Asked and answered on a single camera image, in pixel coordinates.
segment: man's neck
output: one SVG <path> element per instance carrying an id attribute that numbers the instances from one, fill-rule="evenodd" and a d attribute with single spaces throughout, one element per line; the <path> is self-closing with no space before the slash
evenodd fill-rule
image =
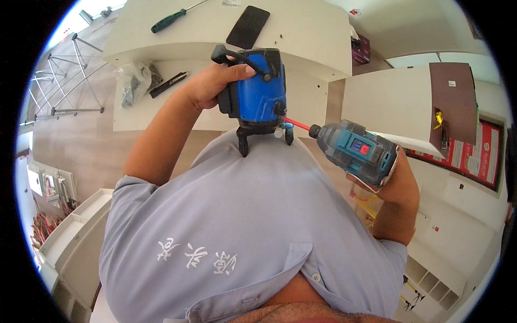
<path id="1" fill-rule="evenodd" d="M 302 273 L 297 273 L 287 285 L 284 286 L 267 303 L 261 306 L 267 307 L 277 304 L 296 303 L 296 302 L 317 302 L 326 303 L 323 297 L 311 286 Z"/>

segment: light blue polo shirt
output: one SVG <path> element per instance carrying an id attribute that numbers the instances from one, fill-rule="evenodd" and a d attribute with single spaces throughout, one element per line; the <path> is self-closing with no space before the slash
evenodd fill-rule
<path id="1" fill-rule="evenodd" d="M 391 317 L 406 247 L 370 235 L 299 139 L 248 141 L 243 158 L 227 132 L 161 187 L 117 183 L 100 256 L 115 318 L 227 321 L 297 272 L 339 311 Z"/>

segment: blue laser level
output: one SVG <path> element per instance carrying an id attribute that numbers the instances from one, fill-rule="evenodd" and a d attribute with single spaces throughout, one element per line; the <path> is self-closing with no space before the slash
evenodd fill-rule
<path id="1" fill-rule="evenodd" d="M 285 129 L 285 141 L 291 145 L 293 125 L 282 118 L 287 112 L 287 105 L 285 68 L 280 51 L 277 48 L 262 48 L 233 52 L 224 45 L 217 45 L 211 59 L 228 66 L 248 64 L 256 71 L 256 75 L 250 79 L 228 83 L 217 96 L 221 113 L 239 120 L 237 137 L 241 155 L 248 155 L 248 136 L 274 133 L 278 129 Z"/>

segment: label sticker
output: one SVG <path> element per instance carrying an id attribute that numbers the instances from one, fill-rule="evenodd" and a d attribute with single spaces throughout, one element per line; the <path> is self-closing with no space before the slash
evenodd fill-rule
<path id="1" fill-rule="evenodd" d="M 221 7 L 240 8 L 241 0 L 223 0 Z"/>

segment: black smartphone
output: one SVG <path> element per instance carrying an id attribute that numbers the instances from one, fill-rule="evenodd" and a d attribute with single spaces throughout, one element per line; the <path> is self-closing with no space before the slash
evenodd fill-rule
<path id="1" fill-rule="evenodd" d="M 233 26 L 226 42 L 243 49 L 251 49 L 270 13 L 261 8 L 248 6 Z"/>

